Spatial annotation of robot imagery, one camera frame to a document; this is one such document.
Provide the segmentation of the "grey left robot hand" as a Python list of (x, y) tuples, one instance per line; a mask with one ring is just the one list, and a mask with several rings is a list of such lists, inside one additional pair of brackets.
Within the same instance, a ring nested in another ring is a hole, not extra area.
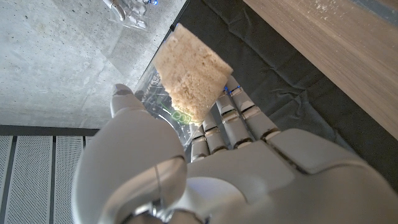
[(396, 223), (397, 193), (356, 154), (301, 129), (280, 131), (234, 78), (187, 162), (177, 133), (117, 84), (111, 120), (86, 145), (75, 223)]

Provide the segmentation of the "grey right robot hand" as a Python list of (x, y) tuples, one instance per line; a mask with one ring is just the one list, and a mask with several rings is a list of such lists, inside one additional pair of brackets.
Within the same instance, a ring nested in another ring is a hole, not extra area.
[(158, 4), (158, 0), (103, 0), (103, 2), (110, 9), (110, 21), (144, 31), (149, 30), (147, 7)]

